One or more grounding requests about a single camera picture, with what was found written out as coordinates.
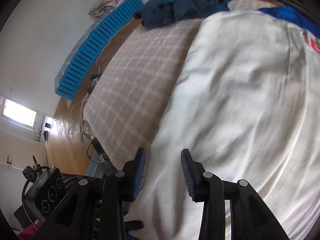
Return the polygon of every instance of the wooden floor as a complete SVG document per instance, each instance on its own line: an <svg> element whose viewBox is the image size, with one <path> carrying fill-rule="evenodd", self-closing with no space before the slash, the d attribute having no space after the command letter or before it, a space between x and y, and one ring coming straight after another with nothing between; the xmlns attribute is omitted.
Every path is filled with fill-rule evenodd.
<svg viewBox="0 0 320 240"><path fill-rule="evenodd" d="M80 104L75 106L71 116L70 111L74 104L79 102L87 94L85 85L90 83L89 77L97 70L97 66L101 66L100 71L103 72L111 58L139 24L141 24L140 20L132 20L131 23L120 30L110 41L98 58L96 64L90 68L87 76L84 78L84 81L75 95L70 108L68 108L65 99L60 99L47 142L48 165L50 167L56 166L63 173L85 175L90 162L87 157L87 149L90 144L90 140L86 136L84 136L84 142L81 142L80 139ZM75 131L73 134L70 134L68 132L69 127L72 127L72 124L74 123L72 117L76 120L76 125ZM91 146L89 149L89 155L92 156L93 152L94 149Z"/></svg>

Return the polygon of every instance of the pink cloth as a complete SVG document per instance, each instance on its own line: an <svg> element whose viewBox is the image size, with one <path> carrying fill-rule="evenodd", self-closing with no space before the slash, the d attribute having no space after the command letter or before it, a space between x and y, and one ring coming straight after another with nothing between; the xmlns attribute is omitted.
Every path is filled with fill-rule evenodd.
<svg viewBox="0 0 320 240"><path fill-rule="evenodd" d="M41 223L36 223L37 228L41 227ZM34 225L30 225L26 227L20 234L17 235L19 240L32 240L38 230L35 228Z"/></svg>

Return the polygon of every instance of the cable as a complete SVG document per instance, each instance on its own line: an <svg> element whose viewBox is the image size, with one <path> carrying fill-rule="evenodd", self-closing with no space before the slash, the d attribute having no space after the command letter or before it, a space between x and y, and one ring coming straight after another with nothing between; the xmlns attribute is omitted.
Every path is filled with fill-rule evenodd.
<svg viewBox="0 0 320 240"><path fill-rule="evenodd" d="M91 88L91 85L90 84L86 84L85 85L85 90L89 91L89 89Z"/></svg>
<svg viewBox="0 0 320 240"><path fill-rule="evenodd" d="M84 130L84 120L83 120L83 122L82 122L82 124L81 124L81 126L80 126L80 137L81 137L81 142L84 142L84 140L83 140L83 135L85 135L90 141L91 141L91 138L89 137L89 135L87 135L87 133L85 132L85 130Z"/></svg>
<svg viewBox="0 0 320 240"><path fill-rule="evenodd" d="M101 65L98 65L98 64L97 64L97 61L98 61L99 57L98 57L97 60L94 62L95 65L97 66L97 68L96 68L96 70L95 70L95 72L94 72L94 75L100 74Z"/></svg>
<svg viewBox="0 0 320 240"><path fill-rule="evenodd" d="M81 104L81 106L80 106L80 119L79 119L80 135L81 135L81 131L82 131L81 130L81 123L83 121L83 114L82 114L83 105L88 99L89 99L89 94L86 94L79 102L74 104L74 106L72 107L70 114L69 114L69 117L71 117L71 113L72 113L73 109L75 108L75 106ZM69 123L68 123L68 133L72 135L75 132L75 129L76 129L76 120L72 117L72 126L69 126Z"/></svg>
<svg viewBox="0 0 320 240"><path fill-rule="evenodd" d="M41 167L39 167L39 168L36 168L36 173L37 173L39 170L44 170L44 169L50 170L51 168L49 168L48 166L41 166Z"/></svg>
<svg viewBox="0 0 320 240"><path fill-rule="evenodd" d="M35 170L35 172L37 173L39 170L42 170L42 169L50 169L50 168L49 168L48 166L41 166L41 167L37 168L37 169ZM31 218L29 217L29 214L28 214L28 212L27 212L27 209L26 209L26 206L25 206L25 202L24 202L24 195L25 195L25 193L26 193L26 190L27 190L27 187L28 187L29 183L30 183L30 180L27 180L26 183L25 183L24 186L23 186L23 189L22 189L22 193L21 193L22 208L23 208L23 210L25 211L25 213L26 213L28 219L30 220L30 222L35 226L36 230L38 230L36 224L35 224L35 223L31 220Z"/></svg>
<svg viewBox="0 0 320 240"><path fill-rule="evenodd" d="M47 146L45 147L45 157L47 158L47 164L48 164L49 162L48 162Z"/></svg>
<svg viewBox="0 0 320 240"><path fill-rule="evenodd" d="M90 146L91 146L91 145L92 145L92 141L90 142L89 147L88 147L88 150L87 150L87 157L88 157L92 162L94 162L95 164L100 164L100 163L95 162L95 161L89 156L89 149L90 149Z"/></svg>
<svg viewBox="0 0 320 240"><path fill-rule="evenodd" d="M21 202L22 202L23 210L25 211L28 219L29 219L30 222L35 226L36 230L38 231L38 228L37 228L36 224L35 224L35 223L31 220L31 218L29 217L29 214L28 214L28 212L27 212L27 210L26 210L26 206L25 206L25 203L24 203L24 194L25 194L26 189L27 189L27 187L28 187L28 185L29 185L29 182L30 182L30 180L27 180L26 183L25 183L24 186L23 186L22 194L21 194Z"/></svg>

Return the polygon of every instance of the red lettering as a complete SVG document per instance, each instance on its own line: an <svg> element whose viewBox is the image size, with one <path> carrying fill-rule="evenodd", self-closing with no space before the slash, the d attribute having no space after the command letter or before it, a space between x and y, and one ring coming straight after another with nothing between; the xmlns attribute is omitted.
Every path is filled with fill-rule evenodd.
<svg viewBox="0 0 320 240"><path fill-rule="evenodd" d="M318 53L320 54L320 44L319 42L315 41L313 38L311 40L311 47Z"/></svg>

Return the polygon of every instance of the blue garment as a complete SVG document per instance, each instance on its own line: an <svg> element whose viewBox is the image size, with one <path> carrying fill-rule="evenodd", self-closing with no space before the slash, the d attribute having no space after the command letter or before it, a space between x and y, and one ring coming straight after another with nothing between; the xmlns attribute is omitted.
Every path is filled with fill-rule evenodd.
<svg viewBox="0 0 320 240"><path fill-rule="evenodd" d="M139 8L134 18L142 18L142 25L154 29L182 19L206 18L218 11L228 11L232 0L150 0Z"/></svg>
<svg viewBox="0 0 320 240"><path fill-rule="evenodd" d="M132 235L126 235L125 239L126 240L140 240L139 238L136 238L135 236L132 236Z"/></svg>
<svg viewBox="0 0 320 240"><path fill-rule="evenodd" d="M311 19L308 19L308 16L306 16L304 13L296 8L291 7L290 5L285 4L280 7L261 8L259 11L278 19L294 23L303 29L307 29L314 36L320 39L320 27Z"/></svg>

